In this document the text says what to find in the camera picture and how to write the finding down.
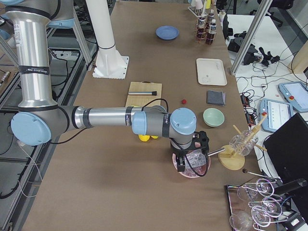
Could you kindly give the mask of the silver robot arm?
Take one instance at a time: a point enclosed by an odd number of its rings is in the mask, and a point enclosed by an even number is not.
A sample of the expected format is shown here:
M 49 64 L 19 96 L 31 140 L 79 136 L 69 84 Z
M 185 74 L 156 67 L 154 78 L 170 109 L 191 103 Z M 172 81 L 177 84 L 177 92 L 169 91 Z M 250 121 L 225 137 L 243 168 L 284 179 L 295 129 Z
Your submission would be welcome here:
M 170 113 L 162 106 L 85 108 L 59 106 L 52 98 L 46 28 L 75 24 L 71 0 L 5 0 L 13 23 L 22 96 L 11 129 L 21 142 L 36 146 L 73 129 L 130 126 L 134 134 L 170 139 L 176 168 L 196 171 L 193 155 L 208 161 L 209 139 L 196 131 L 196 115 L 188 108 Z

